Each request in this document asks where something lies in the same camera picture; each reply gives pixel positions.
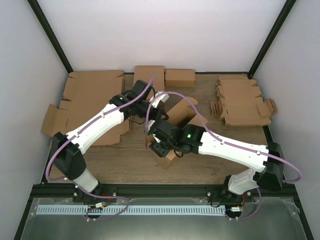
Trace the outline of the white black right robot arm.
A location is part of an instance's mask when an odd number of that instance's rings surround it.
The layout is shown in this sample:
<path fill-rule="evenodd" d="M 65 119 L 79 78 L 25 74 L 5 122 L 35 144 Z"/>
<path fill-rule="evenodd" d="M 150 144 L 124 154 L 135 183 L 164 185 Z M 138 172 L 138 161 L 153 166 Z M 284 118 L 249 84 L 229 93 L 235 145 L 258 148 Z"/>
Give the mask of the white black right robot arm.
<path fill-rule="evenodd" d="M 150 120 L 145 133 L 154 138 L 149 147 L 161 158 L 174 151 L 178 157 L 190 153 L 209 155 L 246 166 L 247 170 L 230 175 L 224 181 L 222 195 L 229 202 L 256 188 L 273 192 L 282 189 L 284 164 L 269 156 L 271 153 L 279 154 L 271 146 L 217 136 L 194 124 L 174 126 L 164 119 Z"/>

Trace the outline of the large cardboard box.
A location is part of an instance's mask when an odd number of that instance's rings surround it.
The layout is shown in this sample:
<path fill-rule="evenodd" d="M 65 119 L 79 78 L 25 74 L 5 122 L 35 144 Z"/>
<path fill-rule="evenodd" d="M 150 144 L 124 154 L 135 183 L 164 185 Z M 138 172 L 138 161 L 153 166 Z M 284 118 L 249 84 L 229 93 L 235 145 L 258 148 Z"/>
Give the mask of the large cardboard box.
<path fill-rule="evenodd" d="M 197 100 L 192 97 L 179 101 L 168 112 L 168 120 L 157 119 L 152 125 L 152 134 L 144 136 L 144 144 L 149 148 L 155 141 L 171 141 L 174 145 L 175 158 L 158 157 L 153 151 L 156 163 L 164 170 L 192 151 L 192 141 L 199 141 L 199 133 L 195 133 L 196 126 L 200 125 L 200 120 L 196 112 L 191 109 L 191 104 L 197 104 Z"/>

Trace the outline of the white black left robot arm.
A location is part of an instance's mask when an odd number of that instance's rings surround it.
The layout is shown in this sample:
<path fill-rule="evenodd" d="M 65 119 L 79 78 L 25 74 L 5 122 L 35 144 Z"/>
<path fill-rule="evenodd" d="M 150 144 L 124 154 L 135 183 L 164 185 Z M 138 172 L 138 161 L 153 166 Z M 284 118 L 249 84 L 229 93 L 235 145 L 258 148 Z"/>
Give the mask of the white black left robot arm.
<path fill-rule="evenodd" d="M 157 120 L 165 116 L 159 103 L 165 103 L 169 95 L 155 91 L 151 82 L 138 80 L 132 89 L 117 94 L 94 117 L 80 127 L 62 134 L 57 132 L 51 141 L 50 160 L 45 170 L 48 181 L 55 166 L 67 180 L 73 181 L 84 191 L 89 201 L 97 202 L 102 196 L 99 181 L 90 173 L 84 159 L 89 147 L 101 136 L 131 116 L 144 120 Z"/>

